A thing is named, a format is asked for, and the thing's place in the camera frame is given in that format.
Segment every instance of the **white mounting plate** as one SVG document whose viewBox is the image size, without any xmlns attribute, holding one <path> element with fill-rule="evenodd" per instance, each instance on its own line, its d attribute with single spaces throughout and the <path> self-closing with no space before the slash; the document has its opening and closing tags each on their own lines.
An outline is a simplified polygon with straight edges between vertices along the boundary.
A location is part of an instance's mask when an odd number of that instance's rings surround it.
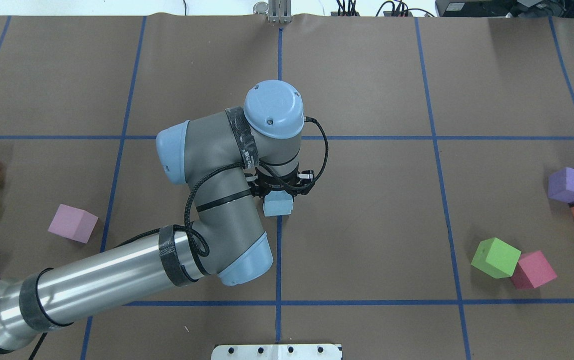
<svg viewBox="0 0 574 360">
<path fill-rule="evenodd" d="M 342 360 L 341 344 L 219 345 L 211 360 Z"/>
</svg>

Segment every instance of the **white floor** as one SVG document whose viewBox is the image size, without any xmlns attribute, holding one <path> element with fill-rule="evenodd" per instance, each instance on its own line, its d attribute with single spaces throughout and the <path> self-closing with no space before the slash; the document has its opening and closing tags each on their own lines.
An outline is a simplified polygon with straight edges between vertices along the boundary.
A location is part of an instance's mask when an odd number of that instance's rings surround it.
<svg viewBox="0 0 574 360">
<path fill-rule="evenodd" d="M 252 14 L 258 0 L 186 0 L 188 14 L 193 16 Z M 412 8 L 428 10 L 436 14 L 435 0 L 408 0 Z M 356 9 L 361 16 L 374 16 L 382 0 L 358 0 Z M 292 0 L 292 14 L 315 14 L 328 16 L 337 10 L 335 0 Z M 0 0 L 0 15 L 17 16 L 142 16 L 166 12 L 184 14 L 182 0 Z M 415 11 L 415 16 L 422 16 Z"/>
</svg>

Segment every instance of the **metal bracket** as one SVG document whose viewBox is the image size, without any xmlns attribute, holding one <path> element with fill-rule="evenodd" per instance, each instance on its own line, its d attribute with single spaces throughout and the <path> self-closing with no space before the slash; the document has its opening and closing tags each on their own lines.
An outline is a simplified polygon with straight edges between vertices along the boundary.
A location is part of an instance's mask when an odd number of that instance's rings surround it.
<svg viewBox="0 0 574 360">
<path fill-rule="evenodd" d="M 221 345 L 211 360 L 342 360 L 341 344 Z"/>
<path fill-rule="evenodd" d="M 269 0 L 267 20 L 270 23 L 291 23 L 291 0 Z"/>
</svg>

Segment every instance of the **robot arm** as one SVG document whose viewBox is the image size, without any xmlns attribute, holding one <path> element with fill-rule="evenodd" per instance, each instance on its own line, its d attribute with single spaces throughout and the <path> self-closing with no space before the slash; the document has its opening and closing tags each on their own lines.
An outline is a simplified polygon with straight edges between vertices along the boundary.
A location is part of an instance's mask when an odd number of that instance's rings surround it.
<svg viewBox="0 0 574 360">
<path fill-rule="evenodd" d="M 159 133 L 156 146 L 169 180 L 193 187 L 185 219 L 193 200 L 200 221 L 146 232 L 25 280 L 0 279 L 0 354 L 27 346 L 39 333 L 209 274 L 228 286 L 264 274 L 273 256 L 252 195 L 285 189 L 295 196 L 315 184 L 311 172 L 298 173 L 304 122 L 296 89 L 267 80 L 249 91 L 244 108 Z M 241 167 L 258 167 L 257 176 L 250 180 Z"/>
</svg>

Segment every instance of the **light purple block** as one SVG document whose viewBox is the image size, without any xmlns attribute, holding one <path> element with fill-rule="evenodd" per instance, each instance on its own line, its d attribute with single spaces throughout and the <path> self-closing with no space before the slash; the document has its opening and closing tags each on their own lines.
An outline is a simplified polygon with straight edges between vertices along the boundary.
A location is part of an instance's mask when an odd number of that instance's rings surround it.
<svg viewBox="0 0 574 360">
<path fill-rule="evenodd" d="M 549 198 L 574 203 L 574 168 L 566 167 L 549 176 Z"/>
<path fill-rule="evenodd" d="M 61 203 L 48 231 L 86 244 L 97 221 L 97 216 Z"/>
</svg>

